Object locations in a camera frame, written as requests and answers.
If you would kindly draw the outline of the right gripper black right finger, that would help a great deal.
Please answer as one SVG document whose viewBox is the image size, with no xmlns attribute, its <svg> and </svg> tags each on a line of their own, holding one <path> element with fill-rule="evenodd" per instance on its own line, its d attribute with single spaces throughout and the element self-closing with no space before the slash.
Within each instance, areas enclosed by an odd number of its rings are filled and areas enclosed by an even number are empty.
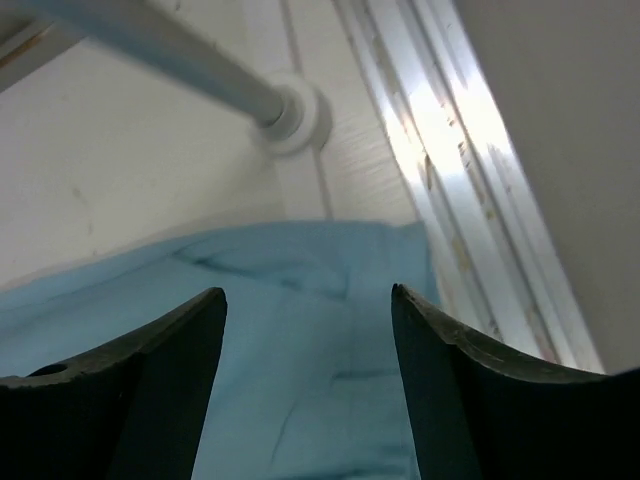
<svg viewBox="0 0 640 480">
<path fill-rule="evenodd" d="M 639 373 L 597 374 L 518 351 L 404 285 L 393 334 L 425 479 L 635 479 Z"/>
</svg>

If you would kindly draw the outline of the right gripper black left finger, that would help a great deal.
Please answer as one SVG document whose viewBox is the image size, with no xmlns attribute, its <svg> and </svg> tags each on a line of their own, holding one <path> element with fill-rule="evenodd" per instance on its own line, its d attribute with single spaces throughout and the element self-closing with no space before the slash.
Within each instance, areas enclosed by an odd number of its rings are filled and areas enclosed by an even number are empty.
<svg viewBox="0 0 640 480">
<path fill-rule="evenodd" d="M 94 349 L 2 378 L 2 478 L 190 478 L 226 315 L 211 288 Z"/>
</svg>

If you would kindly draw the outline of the light blue trousers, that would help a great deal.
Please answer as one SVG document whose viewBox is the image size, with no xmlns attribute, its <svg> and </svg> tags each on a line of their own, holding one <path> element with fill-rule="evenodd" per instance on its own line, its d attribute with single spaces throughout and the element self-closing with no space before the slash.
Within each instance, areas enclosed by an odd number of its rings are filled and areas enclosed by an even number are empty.
<svg viewBox="0 0 640 480">
<path fill-rule="evenodd" d="M 25 375 L 219 287 L 228 313 L 197 479 L 415 479 L 391 290 L 436 300 L 425 227 L 288 222 L 162 241 L 1 295 Z"/>
</svg>

